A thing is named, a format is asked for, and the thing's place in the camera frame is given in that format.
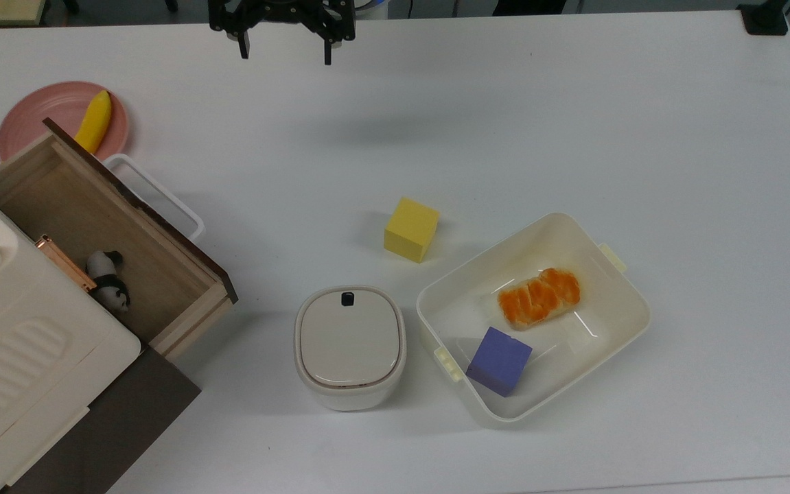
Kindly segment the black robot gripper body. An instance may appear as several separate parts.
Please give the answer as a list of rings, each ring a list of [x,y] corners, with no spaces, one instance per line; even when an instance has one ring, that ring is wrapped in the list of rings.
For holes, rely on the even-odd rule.
[[[353,1],[209,1],[207,12],[210,28],[232,40],[262,22],[302,25],[329,43],[355,38]]]

